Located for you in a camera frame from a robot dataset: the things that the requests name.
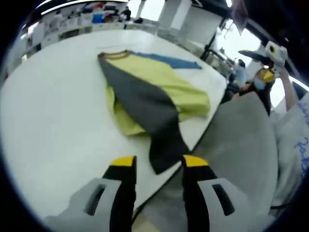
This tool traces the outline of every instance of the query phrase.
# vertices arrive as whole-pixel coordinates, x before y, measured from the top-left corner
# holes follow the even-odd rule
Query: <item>white table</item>
[[[209,125],[226,88],[225,79],[189,52],[138,30],[109,30],[50,45],[22,63],[5,82],[0,98],[2,144],[8,170],[21,197],[39,218],[57,215],[70,196],[101,177],[116,158],[138,157],[135,208],[178,169],[155,175],[149,137],[126,137],[105,103],[100,52],[130,49],[198,62],[203,70],[175,70],[206,91],[211,111],[180,123],[192,149]]]

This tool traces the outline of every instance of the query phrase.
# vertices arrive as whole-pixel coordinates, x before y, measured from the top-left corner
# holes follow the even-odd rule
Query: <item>blue sleeve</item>
[[[153,60],[164,62],[171,66],[173,69],[202,69],[201,66],[196,62],[191,62],[183,59],[178,59],[174,57],[161,56],[157,54],[147,54],[141,52],[132,52],[132,54],[140,57],[150,58]]]
[[[235,80],[238,81],[240,86],[246,84],[247,77],[246,77],[246,70],[244,68],[237,68],[235,73]]]

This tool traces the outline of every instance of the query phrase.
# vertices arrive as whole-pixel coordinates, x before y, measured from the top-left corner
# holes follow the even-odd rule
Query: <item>yellow object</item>
[[[104,54],[104,58],[115,67],[165,91],[175,104],[180,121],[195,116],[204,116],[210,110],[207,93],[177,76],[168,64],[136,56],[128,51]],[[106,85],[106,99],[108,108],[116,118],[116,123],[123,134],[134,135],[145,132],[127,114],[121,103],[115,100],[113,88],[108,84]]]
[[[200,166],[208,166],[208,163],[202,158],[196,156],[184,155],[185,163],[187,167],[200,167]]]
[[[134,156],[127,156],[119,159],[115,159],[112,163],[111,166],[126,166],[126,167],[131,167],[133,164],[133,159]]]
[[[274,79],[274,74],[271,71],[267,70],[264,73],[264,77],[263,77],[264,82],[272,81],[273,79]]]

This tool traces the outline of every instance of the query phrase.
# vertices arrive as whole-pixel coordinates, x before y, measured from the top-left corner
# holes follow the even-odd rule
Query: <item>t-shirt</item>
[[[238,66],[236,68],[235,81],[237,81],[239,87],[243,87],[246,84],[247,74],[244,67]]]
[[[279,178],[273,206],[288,203],[309,167],[309,94],[275,124]]]
[[[130,10],[122,11],[121,14],[126,16],[126,18],[125,18],[126,21],[129,21],[131,19],[131,11]]]
[[[211,106],[207,93],[178,77],[169,65],[173,61],[171,58],[166,58],[164,59],[165,62],[161,62],[141,57],[140,54],[136,55],[124,51],[103,55],[104,59],[113,66],[164,90],[175,104],[180,121],[185,121],[194,116],[204,116],[210,110]],[[107,106],[123,134],[134,135],[145,131],[126,112],[115,97],[113,88],[110,85],[106,86],[106,99]]]

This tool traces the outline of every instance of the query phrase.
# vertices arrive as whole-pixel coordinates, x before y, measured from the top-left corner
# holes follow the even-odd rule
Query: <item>face mask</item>
[[[265,83],[261,81],[260,79],[255,78],[253,80],[253,84],[257,90],[263,90],[265,88]]]

